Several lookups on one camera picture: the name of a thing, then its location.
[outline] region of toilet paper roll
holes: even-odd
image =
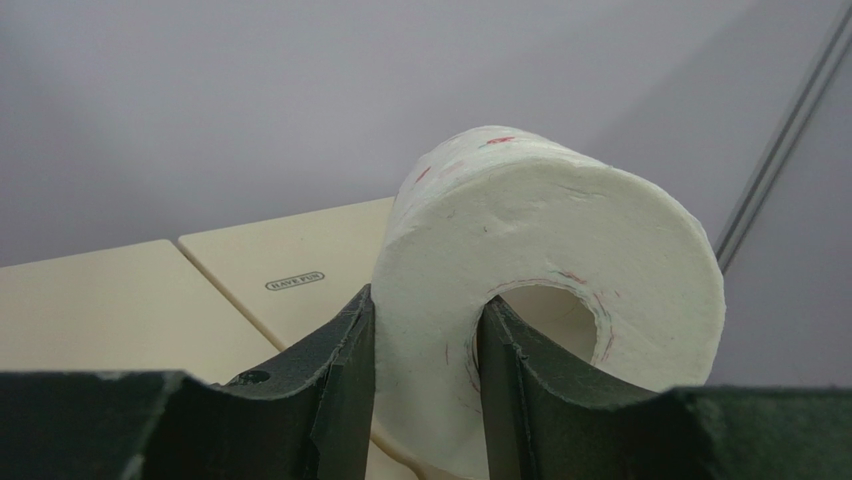
[[[386,444],[487,478],[474,332],[489,299],[529,285],[594,315],[597,368],[657,391],[706,380],[725,305],[698,221],[642,178],[482,127],[422,157],[390,214],[372,287]]]

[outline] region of round hole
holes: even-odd
[[[592,360],[598,337],[595,316],[569,290],[530,285],[501,296],[531,327],[586,363]]]
[[[267,380],[269,380],[269,373],[264,372],[263,370],[249,370],[248,372],[239,374],[236,381],[232,382],[232,384],[257,385],[258,383],[263,383]]]

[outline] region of white roll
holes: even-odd
[[[698,221],[635,175],[477,128],[417,162],[389,218],[372,287],[386,444],[488,477],[473,336],[485,303],[527,285],[569,290],[594,315],[597,368],[657,391],[707,379],[725,303]]]

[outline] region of gray wall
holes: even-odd
[[[0,265],[393,195],[509,124],[721,232],[842,0],[0,0]]]
[[[852,55],[725,275],[711,383],[852,386]]]

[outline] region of metal strip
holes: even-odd
[[[787,158],[807,125],[808,119],[819,104],[822,94],[840,64],[852,41],[852,1],[838,16],[831,32],[813,64],[810,74],[799,88],[796,101],[790,106],[772,140],[763,153],[748,187],[728,220],[724,235],[716,246],[716,258],[722,272],[726,272],[742,244],[760,207],[766,200]]]

